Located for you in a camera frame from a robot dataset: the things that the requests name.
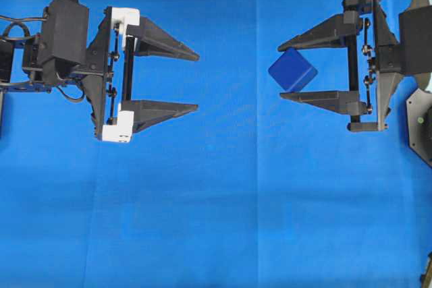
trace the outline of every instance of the black rod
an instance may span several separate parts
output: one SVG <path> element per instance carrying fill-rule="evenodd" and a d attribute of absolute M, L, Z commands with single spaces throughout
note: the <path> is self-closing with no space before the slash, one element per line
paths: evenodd
<path fill-rule="evenodd" d="M 357 62 L 357 36 L 347 36 L 348 47 L 348 77 L 350 80 L 350 91 L 358 92 L 358 62 Z M 360 116 L 351 116 L 351 123 L 360 123 Z"/>
<path fill-rule="evenodd" d="M 123 88 L 121 91 L 121 100 L 130 100 L 132 96 L 132 72 L 134 70 L 134 47 L 135 38 L 126 37 L 126 47 L 124 50 L 124 68 L 123 68 Z"/>

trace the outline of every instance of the blue block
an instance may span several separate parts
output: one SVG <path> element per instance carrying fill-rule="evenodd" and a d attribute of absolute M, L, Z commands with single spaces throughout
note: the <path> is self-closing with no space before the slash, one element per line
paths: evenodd
<path fill-rule="evenodd" d="M 296 49 L 288 49 L 269 68 L 269 74 L 286 92 L 298 92 L 318 71 Z"/>

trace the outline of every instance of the metal plate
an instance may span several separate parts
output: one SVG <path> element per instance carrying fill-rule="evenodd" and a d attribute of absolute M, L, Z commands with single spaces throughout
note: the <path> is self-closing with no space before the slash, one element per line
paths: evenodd
<path fill-rule="evenodd" d="M 432 140 L 427 136 L 427 111 L 432 107 L 432 94 L 417 89 L 406 101 L 410 147 L 432 167 Z"/>

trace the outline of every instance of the black cable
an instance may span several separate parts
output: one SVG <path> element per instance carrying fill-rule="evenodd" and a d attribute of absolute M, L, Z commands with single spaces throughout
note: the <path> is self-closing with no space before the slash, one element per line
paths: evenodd
<path fill-rule="evenodd" d="M 83 100 L 84 100 L 84 97 L 85 97 L 85 93 L 84 93 L 84 91 L 83 90 L 81 90 L 82 91 L 82 96 L 80 97 L 80 98 L 72 98 L 72 97 L 69 97 L 59 86 L 57 86 L 56 87 L 57 89 L 58 89 L 58 91 L 60 91 L 61 92 L 61 94 L 62 95 L 64 95 L 64 97 L 66 98 L 66 99 L 68 99 L 71 103 L 81 103 Z"/>
<path fill-rule="evenodd" d="M 28 27 L 21 22 L 12 22 L 11 24 L 9 24 L 9 26 L 5 28 L 3 32 L 3 36 L 9 36 L 11 29 L 14 28 L 15 26 L 19 26 L 22 29 L 22 32 L 24 33 L 24 37 L 30 36 L 30 31 L 28 30 Z"/>
<path fill-rule="evenodd" d="M 0 20 L 7 20 L 8 22 L 46 22 L 47 19 L 43 17 L 28 17 L 28 18 L 11 18 L 0 15 Z"/>

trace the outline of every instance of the blue background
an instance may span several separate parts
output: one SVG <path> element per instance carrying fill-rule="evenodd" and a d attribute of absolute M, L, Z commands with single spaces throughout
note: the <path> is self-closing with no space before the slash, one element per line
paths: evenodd
<path fill-rule="evenodd" d="M 1 13 L 50 1 L 1 0 Z M 132 96 L 200 108 L 117 145 L 92 137 L 87 103 L 8 95 L 0 287 L 418 287 L 432 187 L 407 146 L 415 83 L 388 131 L 351 134 L 344 116 L 280 99 L 267 73 L 279 44 L 341 1 L 80 0 L 89 40 L 106 6 L 137 7 L 199 53 L 137 59 Z M 392 30 L 409 2 L 383 0 Z M 319 70 L 305 90 L 347 88 L 344 50 L 302 54 Z"/>

